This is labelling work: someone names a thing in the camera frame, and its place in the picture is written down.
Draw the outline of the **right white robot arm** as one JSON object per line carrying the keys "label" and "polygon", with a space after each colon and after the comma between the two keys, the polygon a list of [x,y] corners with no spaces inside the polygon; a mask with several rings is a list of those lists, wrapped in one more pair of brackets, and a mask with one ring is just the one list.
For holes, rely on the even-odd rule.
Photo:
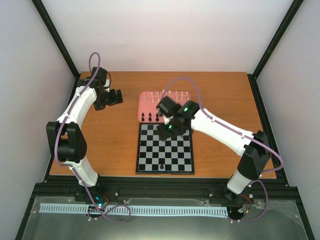
{"label": "right white robot arm", "polygon": [[197,131],[219,141],[240,156],[238,166],[224,190],[228,202],[235,203],[245,188],[262,175],[271,157],[269,140],[264,132],[259,130],[253,133],[237,128],[191,100],[180,105],[165,97],[156,109],[164,120],[157,127],[161,141],[182,136],[187,131]]}

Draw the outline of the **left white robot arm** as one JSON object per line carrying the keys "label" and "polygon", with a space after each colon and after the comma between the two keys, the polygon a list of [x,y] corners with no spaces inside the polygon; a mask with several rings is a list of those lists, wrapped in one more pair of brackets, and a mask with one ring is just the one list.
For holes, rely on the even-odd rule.
{"label": "left white robot arm", "polygon": [[111,78],[95,78],[90,85],[89,78],[82,78],[75,94],[63,114],[46,125],[46,134],[51,155],[61,167],[69,168],[81,186],[87,186],[86,195],[92,201],[103,198],[104,188],[97,184],[99,175],[87,158],[87,142],[82,133],[83,121],[91,106],[96,111],[106,106],[123,102],[121,91],[111,89]]}

